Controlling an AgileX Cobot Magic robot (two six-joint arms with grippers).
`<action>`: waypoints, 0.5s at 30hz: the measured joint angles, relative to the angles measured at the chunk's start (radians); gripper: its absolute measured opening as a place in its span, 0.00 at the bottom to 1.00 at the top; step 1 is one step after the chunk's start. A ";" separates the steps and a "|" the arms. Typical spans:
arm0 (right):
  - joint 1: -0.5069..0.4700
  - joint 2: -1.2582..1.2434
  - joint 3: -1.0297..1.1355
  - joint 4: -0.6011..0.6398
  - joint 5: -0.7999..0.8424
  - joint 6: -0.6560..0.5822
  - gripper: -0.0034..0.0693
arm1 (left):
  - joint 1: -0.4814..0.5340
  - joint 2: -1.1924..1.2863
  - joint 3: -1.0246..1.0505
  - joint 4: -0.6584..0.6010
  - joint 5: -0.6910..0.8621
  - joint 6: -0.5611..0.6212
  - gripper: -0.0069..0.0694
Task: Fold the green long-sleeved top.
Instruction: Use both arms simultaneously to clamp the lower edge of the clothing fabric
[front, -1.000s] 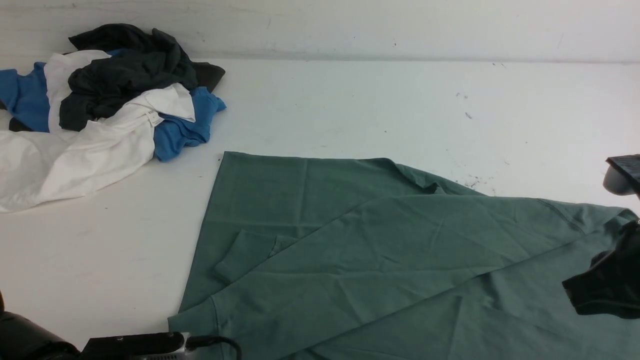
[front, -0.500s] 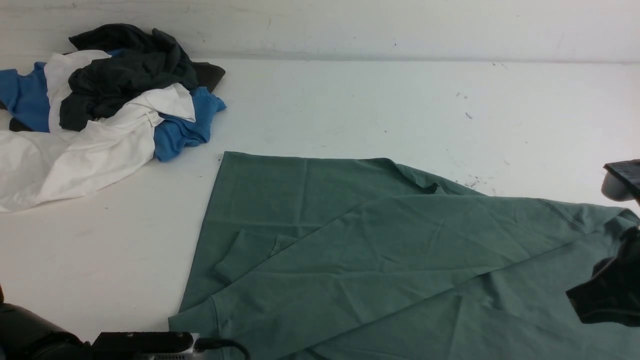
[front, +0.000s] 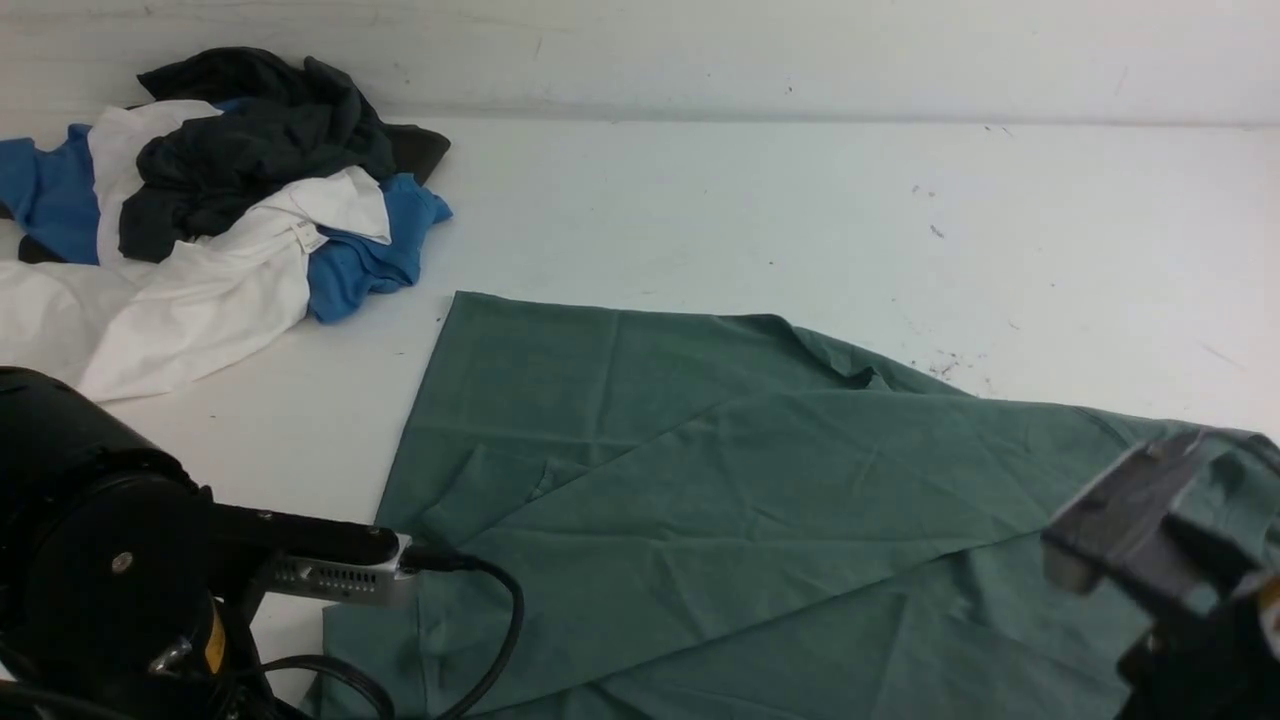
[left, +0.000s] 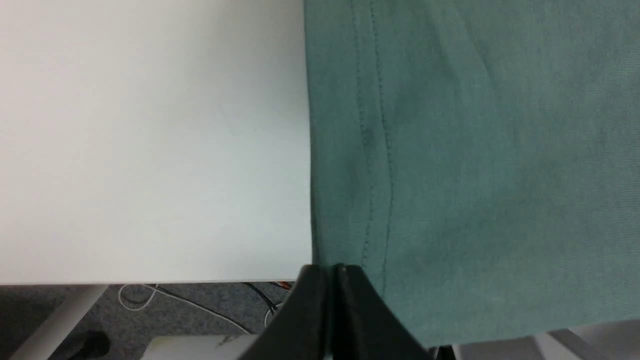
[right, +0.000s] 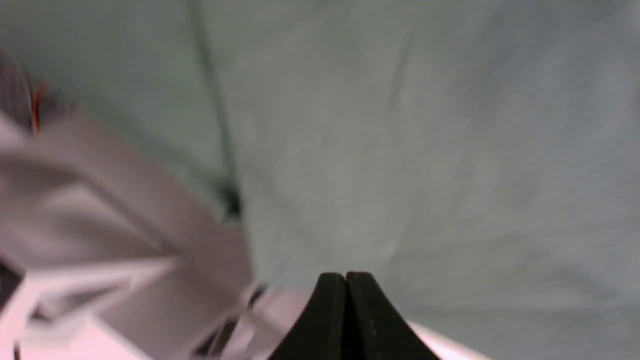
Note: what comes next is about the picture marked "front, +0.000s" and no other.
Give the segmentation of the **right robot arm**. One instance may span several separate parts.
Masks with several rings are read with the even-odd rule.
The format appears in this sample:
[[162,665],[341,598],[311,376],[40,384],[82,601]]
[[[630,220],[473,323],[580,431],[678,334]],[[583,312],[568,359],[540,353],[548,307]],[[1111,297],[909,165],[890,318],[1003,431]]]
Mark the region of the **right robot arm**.
[[1276,719],[1277,574],[1244,575],[1190,634],[1152,625],[1117,674],[1119,719]]

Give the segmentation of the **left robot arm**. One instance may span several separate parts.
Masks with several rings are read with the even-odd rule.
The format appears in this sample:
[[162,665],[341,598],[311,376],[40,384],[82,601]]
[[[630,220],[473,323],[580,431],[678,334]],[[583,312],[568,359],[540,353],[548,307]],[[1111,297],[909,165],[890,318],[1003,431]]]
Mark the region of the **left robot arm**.
[[274,719],[248,624],[280,547],[44,373],[3,369],[5,719]]

